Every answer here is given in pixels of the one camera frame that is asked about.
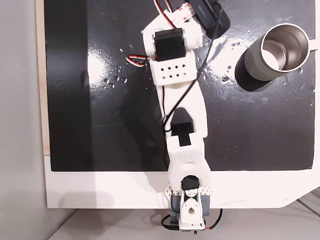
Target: cable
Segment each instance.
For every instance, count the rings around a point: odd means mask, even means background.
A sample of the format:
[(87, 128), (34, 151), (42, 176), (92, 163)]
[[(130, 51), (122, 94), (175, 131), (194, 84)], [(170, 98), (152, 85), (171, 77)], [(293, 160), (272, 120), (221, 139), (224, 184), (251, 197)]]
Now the cable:
[(168, 229), (168, 230), (176, 230), (176, 231), (179, 231), (179, 226), (178, 225), (166, 225), (165, 224), (165, 220), (170, 218), (170, 214), (165, 216), (162, 220), (161, 220), (161, 225), (162, 227), (164, 227), (165, 229)]
[[(173, 9), (172, 9), (172, 6), (170, 4), (170, 1), (169, 0), (164, 0), (167, 7), (169, 8), (169, 11), (172, 13)], [(166, 21), (170, 24), (170, 26), (175, 29), (176, 26), (173, 24), (173, 22), (168, 18), (168, 16), (164, 13), (164, 11), (162, 10), (161, 6), (159, 5), (158, 3), (158, 0), (153, 0), (154, 2), (154, 5), (156, 7), (156, 9), (158, 10), (159, 14), (162, 14), (163, 17), (166, 19)], [(142, 68), (146, 65), (146, 62), (148, 60), (148, 56), (145, 56), (145, 55), (137, 55), (137, 54), (130, 54), (128, 55), (125, 59), (131, 63), (132, 65), (135, 65), (136, 67), (139, 67), (139, 68)], [(139, 59), (139, 60), (144, 60), (144, 62), (137, 62), (133, 59)]]
[(165, 1), (166, 6), (168, 7), (169, 12), (173, 13), (173, 9), (172, 9), (170, 1), (169, 0), (164, 0), (164, 1)]
[(166, 125), (169, 121), (169, 118), (171, 117), (171, 115), (174, 113), (174, 111), (177, 109), (177, 107), (179, 106), (179, 104), (181, 103), (181, 101), (186, 97), (186, 95), (189, 93), (189, 91), (191, 90), (191, 88), (195, 85), (196, 81), (199, 79), (199, 77), (201, 76), (202, 74), (202, 71), (203, 69), (205, 68), (205, 66), (207, 65), (207, 60), (208, 60), (208, 57), (209, 57), (209, 53), (211, 51), (211, 48), (213, 46), (213, 43), (214, 43), (214, 39), (216, 38), (216, 35), (217, 35), (217, 32), (218, 32), (218, 28), (219, 28), (219, 21), (220, 21), (220, 17), (221, 17), (221, 13), (223, 12), (223, 9), (221, 7), (221, 5), (219, 4), (220, 6), (220, 12), (219, 12), (219, 15), (217, 17), (217, 23), (216, 23), (216, 26), (214, 28), (214, 32), (213, 32), (213, 38), (211, 40), (211, 43), (210, 43), (210, 46), (208, 48), (208, 52), (206, 54), (206, 57), (202, 63), (202, 66), (199, 68), (198, 70), (198, 73), (197, 73), (197, 76), (196, 76), (196, 79), (193, 80), (190, 84), (190, 86), (187, 88), (187, 90), (184, 92), (184, 94), (181, 96), (181, 98), (178, 100), (178, 102), (174, 105), (174, 107), (171, 109), (171, 111), (169, 112), (168, 115), (165, 115), (163, 120), (162, 120), (162, 131), (164, 132), (170, 132), (171, 129), (169, 130), (166, 130)]
[(162, 10), (158, 0), (153, 0), (154, 5), (156, 7), (156, 9), (158, 10), (159, 14), (162, 14), (162, 16), (165, 18), (165, 20), (169, 23), (169, 25), (173, 28), (176, 29), (177, 27), (173, 24), (173, 22), (168, 18), (168, 16), (165, 14), (165, 12)]
[[(149, 57), (145, 56), (145, 55), (130, 54), (130, 55), (126, 56), (125, 59), (129, 63), (135, 65), (136, 67), (142, 68), (142, 67), (144, 67), (146, 65), (146, 61), (147, 61), (148, 58)], [(144, 60), (144, 62), (137, 62), (137, 61), (135, 61), (133, 59)]]
[(214, 223), (212, 226), (210, 226), (210, 227), (206, 227), (205, 229), (208, 229), (208, 230), (214, 229), (214, 228), (218, 225), (218, 223), (220, 222), (220, 220), (221, 220), (222, 212), (223, 212), (223, 209), (220, 208), (220, 214), (219, 214), (217, 220), (215, 221), (215, 223)]
[(320, 218), (320, 213), (316, 212), (315, 210), (313, 210), (311, 207), (309, 207), (307, 204), (305, 204), (303, 201), (301, 201), (300, 199), (296, 200), (298, 203), (302, 204), (305, 208), (309, 209), (311, 212), (313, 212), (315, 215), (317, 215)]

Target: stainless steel cup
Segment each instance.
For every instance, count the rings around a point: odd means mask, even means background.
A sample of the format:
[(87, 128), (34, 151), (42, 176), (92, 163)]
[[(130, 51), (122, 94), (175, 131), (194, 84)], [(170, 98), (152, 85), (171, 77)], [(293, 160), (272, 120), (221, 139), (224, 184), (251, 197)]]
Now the stainless steel cup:
[(310, 51), (317, 47), (316, 41), (309, 40), (301, 27), (291, 23), (278, 24), (246, 51), (245, 68), (255, 79), (270, 81), (300, 68)]

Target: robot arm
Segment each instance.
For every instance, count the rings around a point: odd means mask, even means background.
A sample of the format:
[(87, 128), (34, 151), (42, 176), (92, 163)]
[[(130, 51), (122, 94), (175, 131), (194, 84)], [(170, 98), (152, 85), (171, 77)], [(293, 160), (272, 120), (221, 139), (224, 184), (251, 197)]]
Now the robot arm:
[[(194, 49), (203, 46), (202, 27), (196, 21), (186, 22), (195, 14), (190, 3), (171, 13), (162, 11), (157, 0), (154, 2), (160, 15), (142, 31), (142, 34), (157, 90), (163, 121), (162, 130), (165, 133), (170, 159), (166, 195), (171, 203), (171, 226), (167, 228), (184, 231), (204, 230), (206, 216), (210, 212), (211, 170), (205, 159), (207, 112), (197, 82), (199, 73), (194, 53)], [(219, 6), (219, 15), (215, 16), (214, 20), (214, 39), (221, 24), (220, 16), (223, 11), (217, 0), (203, 2), (214, 3), (207, 6), (211, 9), (211, 14), (214, 11), (212, 7), (216, 7), (216, 4)], [(203, 14), (199, 18), (200, 22), (205, 21), (205, 6), (198, 8)], [(209, 32), (210, 25), (202, 23), (202, 26)], [(173, 112), (177, 108), (185, 109), (192, 121), (173, 124)]]

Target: black cable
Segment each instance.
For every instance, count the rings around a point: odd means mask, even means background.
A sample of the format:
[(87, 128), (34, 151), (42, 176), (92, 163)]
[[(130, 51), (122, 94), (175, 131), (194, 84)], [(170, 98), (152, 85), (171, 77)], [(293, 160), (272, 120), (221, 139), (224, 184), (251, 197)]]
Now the black cable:
[(223, 12), (223, 9), (221, 7), (221, 5), (216, 2), (219, 6), (220, 6), (220, 12), (219, 12), (219, 15), (217, 17), (217, 21), (216, 21), (216, 26), (214, 28), (214, 32), (213, 32), (213, 37), (212, 37), (212, 40), (211, 40), (211, 43), (210, 43), (210, 46), (208, 48), (208, 52), (206, 54), (206, 57), (202, 63), (202, 66), (199, 68), (199, 70), (197, 71), (197, 76), (196, 76), (196, 79), (193, 80), (190, 84), (190, 86), (187, 88), (187, 90), (184, 92), (184, 94), (181, 96), (181, 98), (177, 101), (177, 103), (174, 105), (174, 107), (171, 109), (171, 111), (169, 112), (168, 115), (164, 115), (164, 118), (162, 120), (162, 131), (164, 132), (170, 132), (171, 129), (169, 130), (166, 130), (166, 124), (168, 123), (168, 120), (169, 118), (171, 117), (171, 115), (174, 113), (174, 111), (177, 109), (177, 107), (179, 106), (179, 104), (181, 103), (181, 101), (186, 97), (186, 95), (189, 93), (189, 91), (191, 90), (191, 88), (195, 85), (196, 81), (199, 79), (199, 77), (201, 76), (202, 72), (203, 72), (203, 69), (205, 68), (205, 66), (207, 65), (207, 60), (208, 60), (208, 57), (209, 57), (209, 53), (210, 53), (210, 50), (213, 46), (213, 43), (214, 43), (214, 39), (216, 38), (217, 36), (217, 33), (218, 33), (218, 28), (219, 28), (219, 21), (220, 21), (220, 17), (221, 17), (221, 13)]
[(219, 214), (217, 220), (215, 221), (215, 223), (214, 223), (212, 226), (210, 226), (210, 227), (206, 227), (205, 229), (211, 230), (211, 229), (215, 228), (215, 227), (218, 225), (218, 223), (220, 222), (220, 220), (221, 220), (222, 212), (223, 212), (223, 209), (220, 208), (220, 214)]
[(162, 227), (164, 227), (165, 229), (169, 229), (169, 230), (179, 230), (179, 226), (178, 225), (166, 225), (165, 224), (165, 220), (170, 218), (170, 214), (165, 216), (164, 218), (162, 218), (161, 220), (161, 225)]

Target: white table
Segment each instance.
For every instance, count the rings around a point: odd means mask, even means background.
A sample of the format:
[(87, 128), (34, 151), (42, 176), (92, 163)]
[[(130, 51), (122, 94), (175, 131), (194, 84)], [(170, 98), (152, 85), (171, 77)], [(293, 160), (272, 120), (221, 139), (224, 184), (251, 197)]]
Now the white table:
[[(320, 0), (316, 13), (320, 13)], [(320, 16), (316, 14), (320, 39)], [(43, 2), (37, 0), (38, 49), (44, 49)], [(42, 132), (48, 208), (166, 209), (167, 172), (53, 172), (48, 142), (45, 54), (39, 53)], [(316, 85), (320, 81), (316, 52)], [(313, 168), (298, 171), (212, 171), (210, 207), (224, 209), (281, 208), (320, 187), (320, 92), (315, 92)]]

